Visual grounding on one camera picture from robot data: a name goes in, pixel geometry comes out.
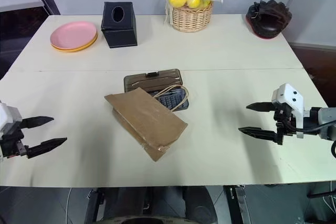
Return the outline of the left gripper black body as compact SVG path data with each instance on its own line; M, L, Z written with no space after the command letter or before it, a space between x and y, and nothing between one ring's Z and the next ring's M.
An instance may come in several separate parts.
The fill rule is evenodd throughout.
M7 158L26 156L28 154L28 146L22 143L23 138L24 134L20 128L3 134L1 137L1 151L3 156Z

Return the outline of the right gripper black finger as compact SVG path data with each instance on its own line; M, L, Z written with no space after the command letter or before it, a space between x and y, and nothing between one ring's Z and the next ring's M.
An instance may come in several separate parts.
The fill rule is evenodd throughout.
M257 112L270 112L275 110L275 106L271 102L255 102L247 105L246 108Z
M259 127L240 127L238 129L240 132L249 135L253 138L261 139L261 140L268 140L274 143L277 143L277 133L274 131L267 131L263 130Z

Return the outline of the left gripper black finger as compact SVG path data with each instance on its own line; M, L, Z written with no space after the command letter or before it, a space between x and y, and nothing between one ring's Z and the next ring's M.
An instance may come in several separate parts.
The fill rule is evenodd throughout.
M54 138L54 139L51 139L51 140L41 142L39 145L36 145L34 147L29 147L27 149L26 156L27 156L27 158L33 158L33 157L45 154L45 153L50 152L53 149L59 147L66 140L67 140L67 138L64 137L64 138Z
M54 118L48 116L36 116L31 118L23 119L20 123L21 129L31 129L34 127L42 126L48 122L53 121Z

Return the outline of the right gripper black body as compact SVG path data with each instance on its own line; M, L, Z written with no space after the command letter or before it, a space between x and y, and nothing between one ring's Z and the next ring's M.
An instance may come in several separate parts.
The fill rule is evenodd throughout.
M292 115L292 108L286 103L276 105L274 120L277 128L275 142L278 145L282 145L284 136L296 134L296 120Z

